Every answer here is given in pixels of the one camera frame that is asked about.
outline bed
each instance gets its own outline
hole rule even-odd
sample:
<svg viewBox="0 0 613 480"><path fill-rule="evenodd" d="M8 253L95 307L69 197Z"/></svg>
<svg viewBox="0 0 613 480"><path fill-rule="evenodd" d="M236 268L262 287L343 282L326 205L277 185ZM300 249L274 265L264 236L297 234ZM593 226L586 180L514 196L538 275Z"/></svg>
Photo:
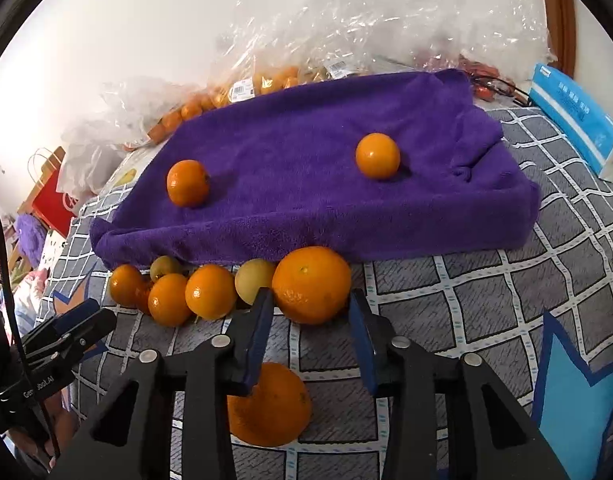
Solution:
<svg viewBox="0 0 613 480"><path fill-rule="evenodd" d="M369 304L399 334L428 351L450 357L480 354L531 413L544 311L556 317L592 370L613 362L613 184L589 171L538 108L489 114L502 122L505 142L520 168L542 188L540 217L526 245L513 251L365 262L352 266L353 286L364 289ZM114 184L126 173L138 178L158 149L127 157L107 188L82 207L42 299L38 322L54 313L53 291L69 296L90 272L90 296L118 317L117 328L106 338L109 351L75 370L71 402L81 419L142 350L189 351L228 325L228 319L199 320L164 328L137 310L117 306L107 292L110 272L91 250L91 219L112 217L135 181ZM276 313L265 360L287 365L306 382L313 419L298 441L277 449L248 446L232 437L238 478L379 479L389 402L372 399L362 387L346 316L324 326L300 327ZM181 478L182 407L183 394L178 393L171 478ZM437 412L437 461L444 469L448 444L442 396L437 396Z"/></svg>

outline silver screw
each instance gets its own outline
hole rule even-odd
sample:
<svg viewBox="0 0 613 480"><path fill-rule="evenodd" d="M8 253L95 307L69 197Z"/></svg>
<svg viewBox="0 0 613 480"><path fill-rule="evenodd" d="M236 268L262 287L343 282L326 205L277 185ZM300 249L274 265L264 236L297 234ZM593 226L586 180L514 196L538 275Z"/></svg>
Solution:
<svg viewBox="0 0 613 480"><path fill-rule="evenodd" d="M157 359L157 352L155 350L144 350L140 354L140 362L152 363Z"/></svg>
<svg viewBox="0 0 613 480"><path fill-rule="evenodd" d="M225 334L216 335L211 339L211 345L215 348L224 348L225 346L229 346L231 343L231 338Z"/></svg>
<svg viewBox="0 0 613 480"><path fill-rule="evenodd" d="M481 357L478 354L466 354L464 362L469 366L479 366L481 365Z"/></svg>
<svg viewBox="0 0 613 480"><path fill-rule="evenodd" d="M391 344L395 348L408 348L411 346L411 340L403 335L397 335L391 339Z"/></svg>

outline folded towel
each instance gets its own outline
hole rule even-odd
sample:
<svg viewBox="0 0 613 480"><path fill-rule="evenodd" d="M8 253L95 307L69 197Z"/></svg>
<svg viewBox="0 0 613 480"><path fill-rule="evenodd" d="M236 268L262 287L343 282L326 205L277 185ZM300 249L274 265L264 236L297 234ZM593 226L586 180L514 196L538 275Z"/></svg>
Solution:
<svg viewBox="0 0 613 480"><path fill-rule="evenodd" d="M355 147L371 132L400 146L400 173L365 178ZM206 203L178 208L166 175L195 158L211 178ZM300 86L184 123L146 168L112 222L91 223L109 268L163 254L199 264L279 260L323 245L349 261L517 248L540 191L472 102L456 70Z"/></svg>

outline white price tag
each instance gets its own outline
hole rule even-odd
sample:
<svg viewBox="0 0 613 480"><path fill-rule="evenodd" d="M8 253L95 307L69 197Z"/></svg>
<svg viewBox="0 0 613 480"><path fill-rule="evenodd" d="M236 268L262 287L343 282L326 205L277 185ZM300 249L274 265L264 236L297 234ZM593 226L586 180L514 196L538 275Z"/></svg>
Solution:
<svg viewBox="0 0 613 480"><path fill-rule="evenodd" d="M255 97L255 89L253 88L253 78L241 79L236 81L228 92L229 101L238 103L246 101L251 97Z"/></svg>
<svg viewBox="0 0 613 480"><path fill-rule="evenodd" d="M324 68L326 68L327 72L331 74L331 77L333 79L342 79L347 75L355 73L355 67L353 66L352 60L350 58L331 59L325 61Z"/></svg>

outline white wall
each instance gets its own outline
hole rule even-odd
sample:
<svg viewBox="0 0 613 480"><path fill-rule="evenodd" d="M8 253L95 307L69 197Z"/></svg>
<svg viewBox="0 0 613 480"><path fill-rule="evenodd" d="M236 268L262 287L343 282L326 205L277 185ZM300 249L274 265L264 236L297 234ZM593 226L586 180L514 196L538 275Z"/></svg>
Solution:
<svg viewBox="0 0 613 480"><path fill-rule="evenodd" d="M580 0L575 0L575 13L575 81L613 119L613 41Z"/></svg>
<svg viewBox="0 0 613 480"><path fill-rule="evenodd" d="M464 1L481 14L510 0ZM203 83L235 2L44 0L0 59L1 212L30 191L29 156L53 150L69 122L101 106L101 83L130 75Z"/></svg>

